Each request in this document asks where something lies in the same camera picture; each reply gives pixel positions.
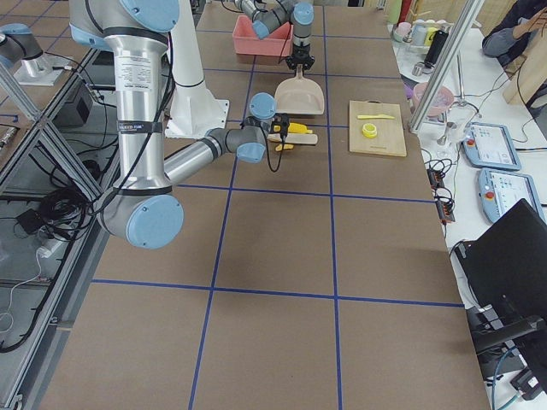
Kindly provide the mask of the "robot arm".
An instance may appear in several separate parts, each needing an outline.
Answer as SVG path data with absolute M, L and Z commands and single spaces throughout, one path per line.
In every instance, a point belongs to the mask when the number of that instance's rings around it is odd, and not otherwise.
M 309 71 L 315 58 L 310 54 L 313 5 L 278 1 L 271 9 L 262 1 L 236 1 L 238 14 L 232 31 L 234 50 L 239 55 L 277 56 L 295 73 Z
M 93 213 L 109 234 L 135 247 L 159 249 L 175 239 L 185 217 L 173 186 L 225 153 L 261 161 L 277 104 L 258 93 L 241 128 L 210 129 L 166 157 L 163 113 L 174 84 L 162 79 L 162 57 L 174 63 L 179 56 L 174 46 L 179 2 L 72 1 L 69 13 L 75 42 L 114 56 L 121 175 Z

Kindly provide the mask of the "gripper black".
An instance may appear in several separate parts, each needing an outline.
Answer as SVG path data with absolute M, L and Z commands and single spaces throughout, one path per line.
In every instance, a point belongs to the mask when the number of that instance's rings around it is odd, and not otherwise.
M 298 66 L 303 71 L 310 70 L 315 64 L 315 58 L 310 54 L 311 45 L 292 45 L 292 52 L 285 58 L 285 63 L 290 70 L 296 71 Z
M 284 131 L 283 131 L 284 121 L 285 121 L 285 117 L 282 114 L 276 114 L 271 119 L 268 134 L 270 134 L 270 135 L 274 135 L 274 134 L 283 135 L 284 134 Z

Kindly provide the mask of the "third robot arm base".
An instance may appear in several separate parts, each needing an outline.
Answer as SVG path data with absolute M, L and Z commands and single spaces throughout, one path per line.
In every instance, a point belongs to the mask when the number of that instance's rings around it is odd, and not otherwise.
M 20 85 L 53 86 L 63 70 L 54 69 L 27 25 L 11 23 L 1 26 L 1 65 L 10 70 L 17 63 L 14 77 Z

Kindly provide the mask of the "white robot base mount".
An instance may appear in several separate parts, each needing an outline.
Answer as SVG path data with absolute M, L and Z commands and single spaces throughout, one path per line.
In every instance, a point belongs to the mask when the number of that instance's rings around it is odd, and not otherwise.
M 179 2 L 179 19 L 170 34 L 175 91 L 165 134 L 168 138 L 200 138 L 226 125 L 229 102 L 215 98 L 206 85 L 188 1 Z

